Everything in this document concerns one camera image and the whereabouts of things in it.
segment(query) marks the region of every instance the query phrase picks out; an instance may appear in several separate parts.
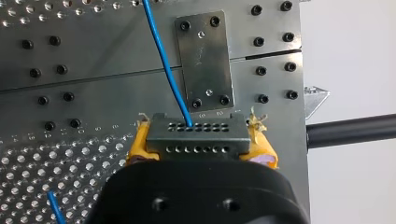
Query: metal rod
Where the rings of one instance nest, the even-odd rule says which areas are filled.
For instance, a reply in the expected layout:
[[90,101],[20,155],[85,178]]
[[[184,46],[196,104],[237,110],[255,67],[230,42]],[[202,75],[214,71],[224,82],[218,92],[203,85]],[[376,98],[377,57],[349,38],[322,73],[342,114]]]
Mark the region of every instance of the metal rod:
[[396,138],[396,114],[306,126],[308,148]]

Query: aluminum panel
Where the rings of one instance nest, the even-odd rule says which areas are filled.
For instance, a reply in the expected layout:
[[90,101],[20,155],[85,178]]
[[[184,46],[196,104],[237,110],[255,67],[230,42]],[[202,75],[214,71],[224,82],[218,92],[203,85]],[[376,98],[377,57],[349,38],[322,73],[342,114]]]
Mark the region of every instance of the aluminum panel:
[[[0,90],[39,86],[89,77],[105,77],[162,68],[151,37],[144,9],[137,1],[91,0],[88,5],[73,1],[65,7],[53,1],[2,0],[0,7]],[[281,0],[162,0],[153,5],[163,43],[172,66],[181,66],[174,22],[177,17],[223,10],[227,17],[227,37],[231,59],[263,54],[301,46],[299,1],[292,0],[289,12],[280,10]],[[252,16],[254,5],[261,5],[260,16]],[[26,8],[34,7],[28,13]],[[295,40],[286,43],[282,35],[295,33]],[[49,37],[57,35],[62,43],[49,45]],[[265,38],[261,48],[253,46],[256,36]],[[23,49],[21,41],[34,42],[33,49]],[[65,64],[66,75],[57,75],[55,66]],[[29,70],[39,68],[40,78],[31,78]]]
[[[293,73],[285,71],[287,62],[295,62],[297,70]],[[256,75],[257,66],[265,66],[267,74]],[[193,120],[227,118],[234,112],[247,117],[252,106],[257,115],[267,114],[266,135],[279,155],[279,172],[290,180],[298,200],[309,213],[302,54],[235,62],[231,63],[231,71],[235,108],[196,113]],[[183,89],[181,71],[176,70],[175,76]],[[286,99],[287,90],[299,92],[300,97],[294,101]],[[73,102],[62,99],[66,91],[75,94]],[[259,94],[268,95],[268,104],[257,102]],[[42,95],[49,97],[48,105],[37,104],[37,97]],[[0,109],[0,124],[3,127],[0,129],[2,223],[7,218],[18,223],[23,217],[27,218],[28,223],[38,219],[54,223],[43,198],[46,184],[58,193],[58,200],[68,220],[79,223],[89,212],[95,194],[106,178],[123,163],[122,158],[135,133],[137,114],[145,112],[152,116],[163,112],[170,118],[181,117],[165,74],[161,72],[3,92],[0,94]],[[70,128],[70,119],[81,119],[82,126],[79,129]],[[43,125],[48,120],[57,124],[55,131],[45,132]],[[84,147],[92,154],[85,155],[82,152]],[[40,161],[35,160],[36,153],[40,154]],[[76,173],[70,171],[73,164],[77,166]],[[46,174],[39,175],[40,169]],[[30,175],[23,177],[23,171],[29,171]],[[94,186],[90,183],[91,179],[96,181]],[[19,208],[19,203],[23,203],[23,207]]]

